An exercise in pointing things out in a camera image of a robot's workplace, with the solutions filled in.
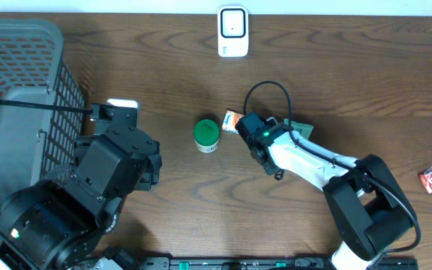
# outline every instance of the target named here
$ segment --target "green lid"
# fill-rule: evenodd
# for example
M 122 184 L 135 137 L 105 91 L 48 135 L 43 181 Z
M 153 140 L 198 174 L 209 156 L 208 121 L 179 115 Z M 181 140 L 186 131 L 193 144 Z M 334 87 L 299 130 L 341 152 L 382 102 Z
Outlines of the green lid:
M 201 146 L 212 146 L 219 140 L 219 127 L 211 120 L 201 120 L 194 127 L 193 134 L 196 143 Z

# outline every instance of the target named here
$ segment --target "cable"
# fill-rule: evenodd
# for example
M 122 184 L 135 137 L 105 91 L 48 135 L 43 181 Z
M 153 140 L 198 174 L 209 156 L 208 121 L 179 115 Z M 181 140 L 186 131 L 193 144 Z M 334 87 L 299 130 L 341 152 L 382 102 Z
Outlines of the cable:
M 54 105 L 29 103 L 29 102 L 14 101 L 14 100 L 0 100 L 0 106 L 26 107 L 26 108 L 41 109 L 41 110 L 54 110 L 59 112 L 85 113 L 85 114 L 89 114 L 93 112 L 92 109 L 73 108 L 68 106 L 54 106 Z
M 274 81 L 263 81 L 263 82 L 259 82 L 257 83 L 255 86 L 253 86 L 253 88 L 251 88 L 251 90 L 247 93 L 246 98 L 244 99 L 244 104 L 243 104 L 243 113 L 246 115 L 246 104 L 248 103 L 248 99 L 251 95 L 251 93 L 254 91 L 254 89 L 256 89 L 258 86 L 261 86 L 263 84 L 274 84 L 276 86 L 279 86 L 281 88 L 281 90 L 283 90 L 284 94 L 286 95 L 286 99 L 288 101 L 288 123 L 289 123 L 289 136 L 291 137 L 291 140 L 295 143 L 296 146 L 301 147 L 303 150 L 305 150 L 306 152 L 309 152 L 312 155 L 317 156 L 318 158 L 323 159 L 324 161 L 328 161 L 331 164 L 341 167 L 345 170 L 351 170 L 352 167 L 348 166 L 344 163 L 341 163 L 340 161 L 338 161 L 336 158 L 329 158 L 326 157 L 316 151 L 313 151 L 312 149 L 306 147 L 304 144 L 302 144 L 301 142 L 299 142 L 298 139 L 296 139 L 293 135 L 293 127 L 291 126 L 293 117 L 293 108 L 291 106 L 291 99 L 290 99 L 290 95 L 288 94 L 288 91 L 284 88 L 284 86 L 282 86 L 279 82 L 274 82 Z M 410 207 L 408 207 L 407 205 L 403 204 L 403 202 L 398 198 L 398 196 L 396 196 L 396 193 L 388 186 L 386 185 L 386 183 L 384 183 L 383 181 L 379 180 L 378 178 L 375 178 L 373 176 L 369 176 L 369 175 L 365 175 L 363 173 L 361 173 L 363 179 L 365 179 L 366 181 L 370 182 L 372 185 L 378 187 L 380 190 L 384 191 L 386 194 L 389 194 L 389 196 L 391 196 L 393 199 L 395 199 L 397 201 L 397 203 L 399 203 L 399 205 L 401 206 L 401 208 L 404 210 L 404 212 L 407 214 L 408 218 L 411 220 L 412 225 L 414 226 L 415 232 L 416 232 L 416 238 L 415 241 L 406 246 L 406 247 L 399 247 L 399 248 L 393 248 L 390 250 L 386 250 L 382 252 L 382 255 L 386 255 L 388 253 L 396 253 L 396 252 L 403 252 L 403 251 L 409 251 L 412 250 L 413 248 L 415 248 L 417 245 L 419 245 L 419 242 L 421 241 L 421 228 L 419 227 L 419 223 L 416 219 L 416 217 L 413 215 L 413 213 L 411 213 L 410 211 Z

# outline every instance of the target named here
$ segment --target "table surface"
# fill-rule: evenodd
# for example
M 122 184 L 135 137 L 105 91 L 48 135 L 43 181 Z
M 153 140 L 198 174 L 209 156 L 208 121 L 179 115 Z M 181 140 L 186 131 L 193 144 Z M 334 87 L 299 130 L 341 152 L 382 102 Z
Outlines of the table surface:
M 373 153 L 388 164 L 418 214 L 423 239 L 403 255 L 432 269 L 432 194 L 418 174 L 432 166 L 432 18 L 252 16 L 244 58 L 217 53 L 216 16 L 0 13 L 53 21 L 64 57 L 88 102 L 140 102 L 140 127 L 160 141 L 160 185 L 133 192 L 100 248 L 174 257 L 294 257 L 331 254 L 341 242 L 321 192 L 297 175 L 275 181 L 238 135 L 198 152 L 203 116 L 242 111 L 249 88 L 277 80 L 311 140 L 343 155 Z M 274 86 L 248 108 L 286 117 Z M 394 246 L 414 239 L 408 232 Z

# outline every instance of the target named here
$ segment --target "black square outline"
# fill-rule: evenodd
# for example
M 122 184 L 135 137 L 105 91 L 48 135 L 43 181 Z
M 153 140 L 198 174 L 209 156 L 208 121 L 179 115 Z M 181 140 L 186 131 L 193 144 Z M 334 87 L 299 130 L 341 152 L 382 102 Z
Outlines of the black square outline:
M 243 12 L 243 35 L 227 37 L 223 34 L 223 12 L 224 11 L 242 11 Z M 246 35 L 246 12 L 242 8 L 225 8 L 220 12 L 220 31 L 223 38 L 243 38 Z

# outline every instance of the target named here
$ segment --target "white rectangular device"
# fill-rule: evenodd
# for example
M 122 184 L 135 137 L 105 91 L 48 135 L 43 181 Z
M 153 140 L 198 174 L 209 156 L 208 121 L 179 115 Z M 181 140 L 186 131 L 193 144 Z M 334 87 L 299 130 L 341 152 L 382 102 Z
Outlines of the white rectangular device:
M 221 57 L 242 57 L 248 49 L 248 11 L 240 6 L 222 7 L 217 12 L 217 53 Z

